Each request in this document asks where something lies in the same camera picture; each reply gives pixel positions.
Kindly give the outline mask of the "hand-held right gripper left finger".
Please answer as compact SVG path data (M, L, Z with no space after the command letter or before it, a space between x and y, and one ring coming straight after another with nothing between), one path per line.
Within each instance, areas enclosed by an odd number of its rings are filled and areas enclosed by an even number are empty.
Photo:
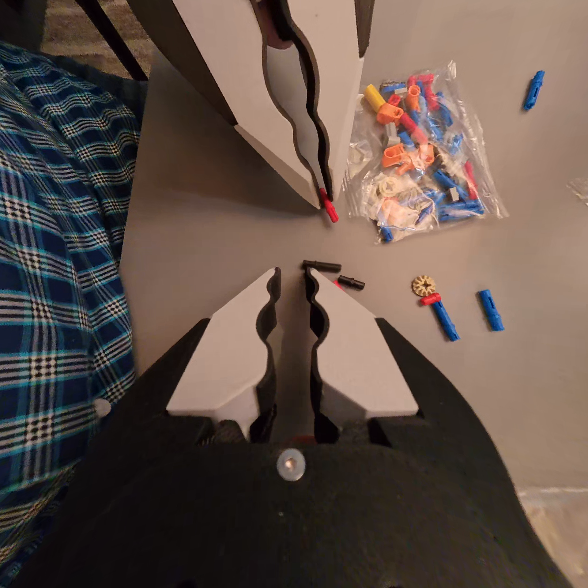
M269 439L276 369L269 334L277 325L281 270L270 268L216 311L166 406L171 416L237 423L251 442Z

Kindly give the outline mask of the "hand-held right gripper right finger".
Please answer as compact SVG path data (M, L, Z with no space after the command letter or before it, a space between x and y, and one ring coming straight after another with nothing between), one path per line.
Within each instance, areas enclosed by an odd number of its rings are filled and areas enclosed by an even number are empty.
M336 443L347 425L413 417L419 407L376 316L319 270L305 270L314 437Z

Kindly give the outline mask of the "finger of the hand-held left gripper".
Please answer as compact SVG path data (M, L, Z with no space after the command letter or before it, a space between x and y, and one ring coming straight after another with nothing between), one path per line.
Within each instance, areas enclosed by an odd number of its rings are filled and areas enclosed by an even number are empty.
M236 119L236 131L306 202L321 208L296 125L268 84L267 36L255 1L174 1Z
M271 49L271 92L293 125L295 154L311 172L311 202L341 191L364 67L362 1L272 1L277 32L292 46Z

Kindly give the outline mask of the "blue lego pin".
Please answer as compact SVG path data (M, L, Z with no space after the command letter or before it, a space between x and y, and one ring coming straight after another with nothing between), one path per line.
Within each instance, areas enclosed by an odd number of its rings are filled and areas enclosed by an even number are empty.
M460 336L456 330L454 323L452 322L443 302L438 300L434 302L432 305L434 312L436 313L437 320L442 327L447 339L451 342L456 342L460 340Z
M479 290L477 292L477 298L481 303L486 321L490 330L493 332L503 332L504 324L500 313L497 310L495 300L488 289Z
M546 72L544 70L539 70L534 74L533 78L530 80L525 95L525 99L522 105L522 109L525 112L529 112L533 107L535 107L541 87L543 86L545 73Z

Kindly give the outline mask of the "clear bag of lego pieces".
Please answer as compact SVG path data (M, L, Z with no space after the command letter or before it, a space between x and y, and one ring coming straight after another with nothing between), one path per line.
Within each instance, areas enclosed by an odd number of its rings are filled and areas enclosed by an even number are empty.
M360 90L343 193L376 243L442 231L507 209L481 124L462 99L454 60Z

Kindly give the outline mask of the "black furniture leg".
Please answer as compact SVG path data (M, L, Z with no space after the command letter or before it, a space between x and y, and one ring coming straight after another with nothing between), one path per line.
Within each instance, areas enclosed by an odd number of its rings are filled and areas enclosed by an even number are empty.
M135 81L146 82L147 75L111 22L99 1L75 1L106 41L118 61Z

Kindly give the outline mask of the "blue plaid clothing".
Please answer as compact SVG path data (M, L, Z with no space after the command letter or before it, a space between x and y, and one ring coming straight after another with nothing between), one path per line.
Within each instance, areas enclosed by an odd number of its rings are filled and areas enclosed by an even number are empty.
M1 587L135 381L119 265L145 97L1 42Z

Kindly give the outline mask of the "clear empty plastic bag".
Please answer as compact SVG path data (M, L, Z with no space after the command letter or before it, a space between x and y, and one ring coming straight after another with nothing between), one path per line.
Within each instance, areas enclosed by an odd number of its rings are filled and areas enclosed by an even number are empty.
M518 499L573 587L587 587L587 488L526 488Z

